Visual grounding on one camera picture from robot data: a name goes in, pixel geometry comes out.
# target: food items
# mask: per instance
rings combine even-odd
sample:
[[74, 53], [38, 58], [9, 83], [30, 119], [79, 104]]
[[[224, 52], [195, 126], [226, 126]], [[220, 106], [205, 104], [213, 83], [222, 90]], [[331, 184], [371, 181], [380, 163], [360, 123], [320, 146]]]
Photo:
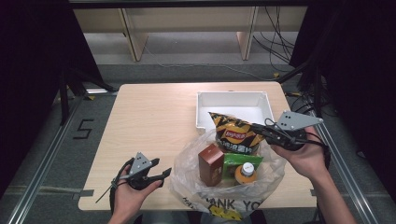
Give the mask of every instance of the food items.
[[198, 154], [201, 180], [208, 187], [214, 187], [221, 181], [224, 153], [214, 144]]
[[249, 156], [249, 155], [236, 154], [236, 153], [225, 153], [222, 178], [224, 180], [234, 179], [236, 168], [244, 164], [245, 162], [250, 162], [253, 165], [254, 169], [256, 170], [259, 167], [260, 163], [262, 162], [262, 159], [263, 157], [259, 157], [259, 156]]
[[235, 170], [235, 180], [239, 184], [248, 184], [255, 181], [257, 178], [256, 171], [254, 170], [253, 164], [245, 162]]
[[209, 114], [216, 125], [219, 147], [234, 153], [255, 154], [264, 136], [251, 131], [249, 122], [219, 113]]

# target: black curtain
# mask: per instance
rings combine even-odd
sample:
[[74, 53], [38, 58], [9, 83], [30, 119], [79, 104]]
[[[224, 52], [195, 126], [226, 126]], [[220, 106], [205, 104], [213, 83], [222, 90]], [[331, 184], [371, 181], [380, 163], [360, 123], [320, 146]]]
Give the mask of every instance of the black curtain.
[[[349, 5], [339, 39], [319, 68], [340, 117], [396, 202], [396, 2], [361, 0]], [[307, 60], [326, 8], [309, 8], [291, 64]]]
[[68, 67], [102, 80], [67, 2], [53, 0], [49, 7], [9, 0], [0, 6], [1, 196], [50, 112], [60, 74], [65, 71], [76, 91], [83, 88], [82, 80]]

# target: wooden table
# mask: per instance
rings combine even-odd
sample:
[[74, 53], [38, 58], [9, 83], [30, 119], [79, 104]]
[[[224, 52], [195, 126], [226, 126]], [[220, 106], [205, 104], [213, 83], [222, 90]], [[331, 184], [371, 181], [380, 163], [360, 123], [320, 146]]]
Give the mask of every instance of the wooden table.
[[[93, 189], [93, 196], [81, 197], [81, 210], [110, 210], [106, 191], [121, 166], [138, 151], [160, 164], [148, 175], [159, 175], [174, 166], [175, 156], [198, 136], [195, 128], [196, 95], [198, 91], [266, 91], [274, 119], [289, 110], [284, 93], [277, 82], [212, 82], [130, 84], [120, 88], [97, 150], [84, 190]], [[150, 194], [142, 210], [188, 210], [168, 189]], [[276, 191], [260, 208], [315, 207], [309, 180], [298, 175], [287, 163], [285, 177]]]

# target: small bottle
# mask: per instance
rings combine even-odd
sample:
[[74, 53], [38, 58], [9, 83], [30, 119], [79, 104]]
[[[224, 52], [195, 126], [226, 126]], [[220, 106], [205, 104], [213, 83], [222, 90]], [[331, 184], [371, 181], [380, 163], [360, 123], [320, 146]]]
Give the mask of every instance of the small bottle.
[[255, 181], [257, 178], [256, 171], [254, 170], [254, 166], [250, 162], [245, 162], [243, 165], [240, 165], [235, 170], [235, 180], [239, 184], [247, 184]]

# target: plastic bag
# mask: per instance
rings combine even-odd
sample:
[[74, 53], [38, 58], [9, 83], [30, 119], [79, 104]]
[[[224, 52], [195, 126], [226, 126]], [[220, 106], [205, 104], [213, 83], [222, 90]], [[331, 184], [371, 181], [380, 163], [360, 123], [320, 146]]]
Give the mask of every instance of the plastic bag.
[[170, 175], [170, 191], [186, 206], [227, 219], [241, 220], [249, 216], [277, 188], [285, 174], [286, 160], [262, 141], [258, 155], [263, 157], [257, 168], [258, 178], [246, 185], [227, 186], [220, 182], [207, 187], [199, 175], [198, 153], [215, 143], [216, 131], [211, 130], [189, 144], [175, 158]]

